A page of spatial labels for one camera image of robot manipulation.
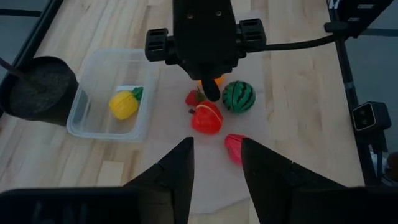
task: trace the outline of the plastic container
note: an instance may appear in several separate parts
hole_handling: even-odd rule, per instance
[[[144,50],[102,49],[89,59],[69,114],[67,129],[82,138],[141,142],[150,125],[158,63]],[[116,119],[110,99],[122,90],[143,86],[139,109],[130,118]]]

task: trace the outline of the toy watermelon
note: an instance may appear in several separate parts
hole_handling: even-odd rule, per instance
[[[225,107],[234,113],[243,113],[250,109],[256,100],[253,87],[244,81],[229,83],[223,91]]]

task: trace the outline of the wooden surface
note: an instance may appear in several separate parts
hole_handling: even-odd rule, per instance
[[[326,1],[232,0],[236,14],[257,11],[268,44],[326,35]],[[64,0],[39,55],[64,59],[81,77],[100,48],[143,48],[147,29],[170,27],[171,0]],[[334,44],[264,57],[273,145],[295,162],[346,186],[363,185]],[[65,128],[4,115],[0,190],[122,185],[137,175],[143,146],[75,138]],[[256,223],[250,201],[191,223]]]

